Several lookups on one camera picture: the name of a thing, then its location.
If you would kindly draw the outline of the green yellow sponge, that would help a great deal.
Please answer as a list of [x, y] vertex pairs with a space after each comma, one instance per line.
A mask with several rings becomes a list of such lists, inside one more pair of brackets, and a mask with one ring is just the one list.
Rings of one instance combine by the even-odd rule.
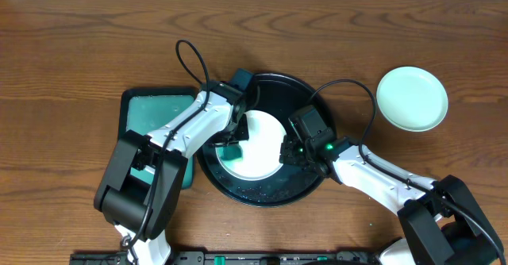
[[243, 152], [239, 144], [230, 144], [225, 147], [217, 148], [217, 155], [223, 162], [241, 159]]

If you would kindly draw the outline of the white plate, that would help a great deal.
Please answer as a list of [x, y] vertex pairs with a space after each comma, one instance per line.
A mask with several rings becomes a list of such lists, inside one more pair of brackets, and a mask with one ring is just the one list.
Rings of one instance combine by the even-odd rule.
[[245, 113], [248, 121], [249, 139], [241, 141], [243, 156], [241, 159], [223, 162], [220, 165], [233, 177], [245, 181], [266, 179], [281, 167], [280, 147], [287, 134], [283, 125], [271, 114], [250, 110]]

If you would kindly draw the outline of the mint plate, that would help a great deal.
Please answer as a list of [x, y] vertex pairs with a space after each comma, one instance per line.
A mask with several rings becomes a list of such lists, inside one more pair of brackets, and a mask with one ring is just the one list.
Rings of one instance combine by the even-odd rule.
[[381, 114], [392, 125], [410, 132], [437, 127], [448, 112], [444, 85], [420, 67], [388, 71], [379, 81], [376, 100]]

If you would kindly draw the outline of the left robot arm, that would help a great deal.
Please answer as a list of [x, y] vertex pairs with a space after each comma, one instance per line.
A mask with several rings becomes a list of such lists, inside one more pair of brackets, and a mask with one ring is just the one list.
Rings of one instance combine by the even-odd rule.
[[260, 88], [239, 69], [228, 82], [208, 81], [194, 102], [157, 130], [129, 130], [117, 141], [94, 197], [94, 207], [121, 233], [121, 251], [99, 264], [164, 264], [171, 255], [164, 230], [171, 219], [188, 161], [204, 145], [248, 139], [245, 112]]

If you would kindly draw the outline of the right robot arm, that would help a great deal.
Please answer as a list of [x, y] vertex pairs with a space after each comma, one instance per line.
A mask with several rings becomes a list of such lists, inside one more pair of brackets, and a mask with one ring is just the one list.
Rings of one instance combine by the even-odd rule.
[[457, 177], [436, 181], [337, 138], [313, 106], [290, 115], [293, 134], [281, 145], [282, 163], [302, 166], [357, 189], [394, 213], [404, 236], [375, 253], [377, 264], [505, 263], [503, 246], [471, 191]]

